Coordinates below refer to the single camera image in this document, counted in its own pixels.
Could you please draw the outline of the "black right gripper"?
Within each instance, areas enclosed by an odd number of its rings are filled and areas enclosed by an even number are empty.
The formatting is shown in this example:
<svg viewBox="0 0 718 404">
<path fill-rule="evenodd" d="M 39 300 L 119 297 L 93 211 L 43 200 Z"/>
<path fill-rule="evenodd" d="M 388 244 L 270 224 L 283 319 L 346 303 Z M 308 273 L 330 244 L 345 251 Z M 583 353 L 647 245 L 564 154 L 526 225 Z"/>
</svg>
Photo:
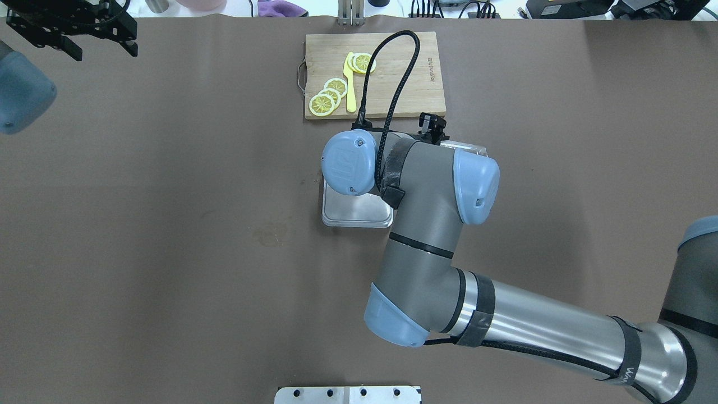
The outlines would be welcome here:
<svg viewBox="0 0 718 404">
<path fill-rule="evenodd" d="M 423 143 L 431 145 L 439 145 L 444 140 L 449 140 L 444 129 L 446 128 L 446 120 L 434 113 L 422 112 L 420 114 L 420 131 L 418 138 Z"/>
</svg>

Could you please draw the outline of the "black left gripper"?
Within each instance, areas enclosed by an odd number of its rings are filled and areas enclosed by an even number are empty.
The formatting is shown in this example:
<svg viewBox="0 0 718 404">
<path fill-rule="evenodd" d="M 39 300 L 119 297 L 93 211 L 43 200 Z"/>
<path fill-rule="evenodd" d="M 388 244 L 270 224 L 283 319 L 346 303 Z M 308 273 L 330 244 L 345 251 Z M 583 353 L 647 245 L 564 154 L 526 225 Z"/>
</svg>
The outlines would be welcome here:
<svg viewBox="0 0 718 404">
<path fill-rule="evenodd" d="M 129 1 L 7 1 L 6 23 L 36 48 L 63 51 L 82 61 L 72 36 L 89 35 L 117 43 L 138 56 L 137 22 Z"/>
</svg>

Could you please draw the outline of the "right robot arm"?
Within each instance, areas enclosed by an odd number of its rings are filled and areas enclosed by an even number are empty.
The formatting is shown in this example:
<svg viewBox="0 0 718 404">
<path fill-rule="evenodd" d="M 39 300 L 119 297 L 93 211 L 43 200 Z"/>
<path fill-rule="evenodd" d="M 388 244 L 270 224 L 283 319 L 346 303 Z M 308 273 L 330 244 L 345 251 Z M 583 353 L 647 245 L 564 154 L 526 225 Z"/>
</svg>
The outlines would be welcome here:
<svg viewBox="0 0 718 404">
<path fill-rule="evenodd" d="M 354 126 L 321 152 L 334 191 L 395 210 L 369 330 L 716 402 L 716 140 L 549 136 L 510 155 L 439 135 Z"/>
</svg>

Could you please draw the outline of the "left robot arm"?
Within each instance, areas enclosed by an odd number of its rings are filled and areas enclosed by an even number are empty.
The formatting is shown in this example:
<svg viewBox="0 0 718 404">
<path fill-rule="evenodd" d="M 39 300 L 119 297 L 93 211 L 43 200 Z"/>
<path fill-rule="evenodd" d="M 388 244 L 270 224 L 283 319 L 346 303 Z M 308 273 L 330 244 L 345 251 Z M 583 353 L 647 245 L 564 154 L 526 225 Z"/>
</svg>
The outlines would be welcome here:
<svg viewBox="0 0 718 404">
<path fill-rule="evenodd" d="M 5 22 L 36 48 L 51 48 L 82 61 L 73 36 L 87 35 L 117 43 L 137 57 L 137 21 L 131 1 L 3 1 Z M 34 123 L 57 97 L 54 82 L 24 54 L 2 42 L 1 126 L 15 135 Z"/>
</svg>

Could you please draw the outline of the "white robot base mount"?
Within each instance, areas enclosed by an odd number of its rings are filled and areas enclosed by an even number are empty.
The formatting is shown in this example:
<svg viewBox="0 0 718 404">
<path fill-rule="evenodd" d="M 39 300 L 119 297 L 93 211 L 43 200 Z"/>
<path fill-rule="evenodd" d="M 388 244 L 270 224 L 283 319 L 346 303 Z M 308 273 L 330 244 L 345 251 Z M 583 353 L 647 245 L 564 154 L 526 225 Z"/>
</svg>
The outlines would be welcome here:
<svg viewBox="0 0 718 404">
<path fill-rule="evenodd" d="M 411 385 L 355 385 L 285 387 L 274 403 L 423 403 L 420 387 Z"/>
</svg>

